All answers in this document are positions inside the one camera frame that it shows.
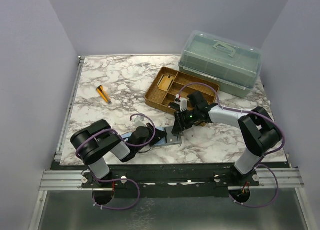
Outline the grey card holder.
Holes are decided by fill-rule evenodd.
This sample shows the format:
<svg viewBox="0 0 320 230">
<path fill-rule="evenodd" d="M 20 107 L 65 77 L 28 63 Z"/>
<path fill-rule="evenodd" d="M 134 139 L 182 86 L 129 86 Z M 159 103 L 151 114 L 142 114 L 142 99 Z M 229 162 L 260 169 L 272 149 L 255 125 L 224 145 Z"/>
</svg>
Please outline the grey card holder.
<svg viewBox="0 0 320 230">
<path fill-rule="evenodd" d="M 130 140 L 132 132 L 128 132 L 122 135 L 122 138 L 125 141 L 128 141 L 130 144 L 139 145 L 144 144 L 144 146 L 137 147 L 137 149 L 142 149 L 146 146 L 166 146 L 166 145 L 175 145 L 181 144 L 182 138 L 179 134 L 172 134 L 172 126 L 168 127 L 156 127 L 155 136 L 152 141 L 145 145 L 147 141 L 150 140 L 154 133 L 153 126 L 147 124 L 147 126 L 139 126 L 133 133 L 133 139 Z"/>
</svg>

